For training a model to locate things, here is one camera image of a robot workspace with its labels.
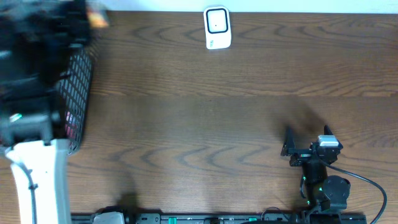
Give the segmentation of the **orange tissue pack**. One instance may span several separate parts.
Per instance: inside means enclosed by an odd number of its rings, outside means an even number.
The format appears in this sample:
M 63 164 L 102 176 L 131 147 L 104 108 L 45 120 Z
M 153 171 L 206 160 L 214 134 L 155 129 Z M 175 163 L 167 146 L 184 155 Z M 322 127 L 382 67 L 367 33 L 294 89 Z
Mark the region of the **orange tissue pack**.
M 104 29 L 109 26 L 108 17 L 104 12 L 87 10 L 88 21 L 93 29 Z

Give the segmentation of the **red purple snack bag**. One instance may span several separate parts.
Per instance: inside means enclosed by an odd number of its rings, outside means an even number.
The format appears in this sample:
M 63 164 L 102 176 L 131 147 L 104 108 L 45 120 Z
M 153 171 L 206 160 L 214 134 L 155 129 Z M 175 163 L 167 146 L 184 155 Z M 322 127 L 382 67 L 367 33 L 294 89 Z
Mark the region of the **red purple snack bag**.
M 65 131 L 70 139 L 76 138 L 76 127 L 77 127 L 76 117 L 71 112 L 68 111 L 66 113 Z

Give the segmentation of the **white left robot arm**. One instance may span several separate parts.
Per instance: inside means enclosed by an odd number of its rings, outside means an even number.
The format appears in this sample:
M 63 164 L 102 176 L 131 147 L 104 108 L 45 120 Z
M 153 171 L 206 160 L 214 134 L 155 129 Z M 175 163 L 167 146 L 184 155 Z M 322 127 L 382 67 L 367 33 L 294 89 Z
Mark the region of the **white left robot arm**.
M 22 223 L 71 223 L 67 160 L 93 76 L 85 1 L 1 2 L 1 150 Z

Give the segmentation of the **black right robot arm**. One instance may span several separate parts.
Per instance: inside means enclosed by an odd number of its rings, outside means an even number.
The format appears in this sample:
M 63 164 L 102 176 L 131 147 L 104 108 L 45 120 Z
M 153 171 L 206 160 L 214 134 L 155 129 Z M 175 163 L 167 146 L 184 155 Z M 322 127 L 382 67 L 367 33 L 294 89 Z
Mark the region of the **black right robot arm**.
M 305 149 L 295 146 L 293 131 L 286 129 L 281 156 L 290 157 L 291 167 L 302 168 L 300 193 L 316 212 L 340 212 L 347 208 L 350 182 L 337 175 L 328 175 L 326 170 L 337 161 L 342 148 L 328 126 Z

